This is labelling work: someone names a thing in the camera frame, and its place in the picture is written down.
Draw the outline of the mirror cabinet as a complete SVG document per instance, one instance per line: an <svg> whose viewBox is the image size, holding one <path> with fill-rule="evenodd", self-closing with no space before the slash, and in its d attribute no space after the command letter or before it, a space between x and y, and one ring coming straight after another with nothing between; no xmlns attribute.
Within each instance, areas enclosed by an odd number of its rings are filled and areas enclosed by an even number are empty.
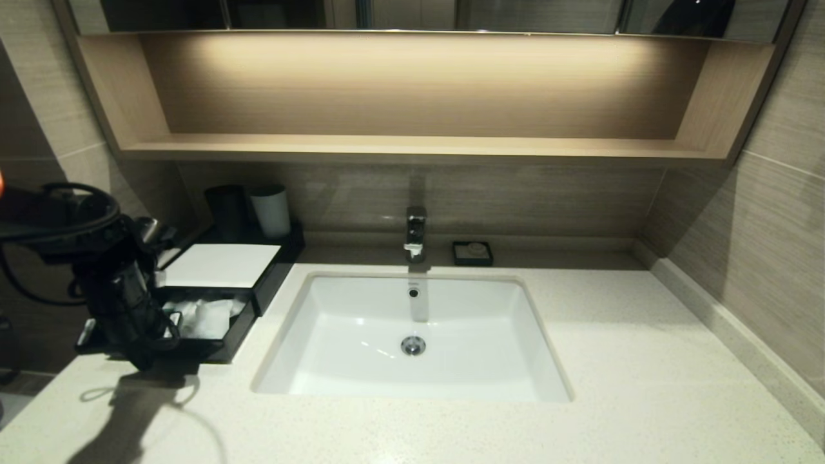
<svg viewBox="0 0 825 464"><path fill-rule="evenodd" d="M77 35L276 30L774 43L805 0L50 0Z"/></svg>

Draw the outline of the black amenity drawer box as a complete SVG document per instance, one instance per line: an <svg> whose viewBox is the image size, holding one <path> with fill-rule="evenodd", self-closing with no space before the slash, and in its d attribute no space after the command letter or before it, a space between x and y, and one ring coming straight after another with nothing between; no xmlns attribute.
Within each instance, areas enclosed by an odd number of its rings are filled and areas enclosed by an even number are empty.
<svg viewBox="0 0 825 464"><path fill-rule="evenodd" d="M179 253L194 246L194 244L268 244L269 246L281 246L277 257L251 288L160 287L157 291L160 296L167 300L177 296L186 296L188 298L215 297L218 299L235 297L251 302L255 314L262 316L266 313L266 309L268 309L271 301L276 296L280 286L285 282L289 271L306 247L306 239L304 238L304 227L302 224L294 222L291 224L291 234L285 238L280 238L280 240L269 240L263 236L259 229L250 228L244 238L236 243L223 241L215 229L215 226L212 226L204 230L194 240L189 241Z"/></svg>

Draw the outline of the black soap dish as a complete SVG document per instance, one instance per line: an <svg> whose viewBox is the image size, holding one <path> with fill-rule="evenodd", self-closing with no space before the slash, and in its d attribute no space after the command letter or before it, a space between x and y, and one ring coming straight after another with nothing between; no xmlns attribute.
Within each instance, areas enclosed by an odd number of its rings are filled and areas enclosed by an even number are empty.
<svg viewBox="0 0 825 464"><path fill-rule="evenodd" d="M489 243L480 242L486 244L487 250L489 250L489 256L486 256L486 258L474 258L473 256L468 256L465 249L466 244L471 242L477 241L456 241L452 244L454 264L463 267L492 267L494 258Z"/></svg>

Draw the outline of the black plastic tray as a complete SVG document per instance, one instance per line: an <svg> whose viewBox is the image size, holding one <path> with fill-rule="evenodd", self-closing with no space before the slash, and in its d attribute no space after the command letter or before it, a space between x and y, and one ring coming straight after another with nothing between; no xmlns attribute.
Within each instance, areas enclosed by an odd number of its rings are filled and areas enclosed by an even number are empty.
<svg viewBox="0 0 825 464"><path fill-rule="evenodd" d="M136 302L124 302L124 300L120 300L120 302L116 303L115 309L112 311L94 314L92 317L95 315L124 313L129 311L135 313L136 317L138 317L142 322L148 323L150 322L150 315L148 312L150 312L151 309L162 309L164 313L170 315L171 313L176 312L174 311L174 305L178 302L183 302L184 300L218 300L218 298L215 297L188 298L186 296L177 296L167 300L160 296L157 292L158 290L159 289L150 291L147 296L142 297ZM221 340L184 340L182 337L178 347L174 350L162 353L161 356L155 361L155 364L161 360L176 360L197 363L228 363L232 361L235 353L238 352L239 347L245 340L251 326L253 326L258 317L258 315L255 314L253 306L251 306L251 302L247 302L247 300L243 301L246 303L245 308L239 315L236 315L236 317L233 317L230 320L229 331L223 338L221 338ZM113 360L124 360L123 358L118 359L114 358L114 356L110 356L108 354L106 355Z"/></svg>

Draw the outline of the wooden wall shelf niche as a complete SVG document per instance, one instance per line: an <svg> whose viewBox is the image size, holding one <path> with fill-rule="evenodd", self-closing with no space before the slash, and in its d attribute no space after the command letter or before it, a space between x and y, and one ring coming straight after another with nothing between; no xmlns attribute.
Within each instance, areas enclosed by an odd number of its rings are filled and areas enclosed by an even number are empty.
<svg viewBox="0 0 825 464"><path fill-rule="evenodd" d="M116 155L356 164L726 165L772 44L652 36L74 36Z"/></svg>

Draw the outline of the chrome faucet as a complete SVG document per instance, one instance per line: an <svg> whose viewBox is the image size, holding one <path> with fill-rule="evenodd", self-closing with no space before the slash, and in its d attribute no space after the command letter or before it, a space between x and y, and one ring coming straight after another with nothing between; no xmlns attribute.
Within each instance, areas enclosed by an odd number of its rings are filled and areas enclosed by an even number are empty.
<svg viewBox="0 0 825 464"><path fill-rule="evenodd" d="M403 250L410 264L425 260L424 237L427 211L421 206L409 206L406 211L406 232Z"/></svg>

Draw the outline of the white cup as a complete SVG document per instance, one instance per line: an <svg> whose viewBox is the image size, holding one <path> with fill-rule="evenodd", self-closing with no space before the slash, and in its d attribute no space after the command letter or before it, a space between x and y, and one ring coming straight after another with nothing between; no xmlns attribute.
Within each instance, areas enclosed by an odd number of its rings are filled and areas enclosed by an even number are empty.
<svg viewBox="0 0 825 464"><path fill-rule="evenodd" d="M271 184L251 188L249 197L260 231L266 238L280 240L291 234L291 217L285 186Z"/></svg>

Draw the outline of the white panel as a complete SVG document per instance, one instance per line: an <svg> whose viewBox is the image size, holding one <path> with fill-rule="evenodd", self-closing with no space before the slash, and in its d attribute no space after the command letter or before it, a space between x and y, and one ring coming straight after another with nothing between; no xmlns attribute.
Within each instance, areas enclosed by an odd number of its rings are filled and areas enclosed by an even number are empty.
<svg viewBox="0 0 825 464"><path fill-rule="evenodd" d="M194 244L157 271L157 285L248 289L280 250L268 244Z"/></svg>

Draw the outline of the black cup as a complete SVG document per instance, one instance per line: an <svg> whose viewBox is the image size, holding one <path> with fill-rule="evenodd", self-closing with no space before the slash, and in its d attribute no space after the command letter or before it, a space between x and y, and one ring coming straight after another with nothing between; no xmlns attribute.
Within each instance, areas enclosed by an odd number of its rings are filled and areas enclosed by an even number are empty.
<svg viewBox="0 0 825 464"><path fill-rule="evenodd" d="M246 191L241 185L221 185L207 188L204 199L208 204L215 229L225 242L242 240L249 229Z"/></svg>

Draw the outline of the white shower cap packet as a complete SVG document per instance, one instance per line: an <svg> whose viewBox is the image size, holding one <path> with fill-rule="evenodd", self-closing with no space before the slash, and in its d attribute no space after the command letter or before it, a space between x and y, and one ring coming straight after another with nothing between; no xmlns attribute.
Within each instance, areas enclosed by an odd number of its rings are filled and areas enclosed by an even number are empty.
<svg viewBox="0 0 825 464"><path fill-rule="evenodd" d="M221 340L229 331L230 320L246 303L239 299L184 300L174 305L180 312L180 335L184 340Z"/></svg>

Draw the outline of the white sink basin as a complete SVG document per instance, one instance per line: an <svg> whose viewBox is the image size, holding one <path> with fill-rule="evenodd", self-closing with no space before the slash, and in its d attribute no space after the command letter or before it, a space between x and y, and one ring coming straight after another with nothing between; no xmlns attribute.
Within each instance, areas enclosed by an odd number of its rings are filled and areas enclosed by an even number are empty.
<svg viewBox="0 0 825 464"><path fill-rule="evenodd" d="M407 336L427 349L407 356ZM515 280L315 274L253 382L259 394L569 403L565 373Z"/></svg>

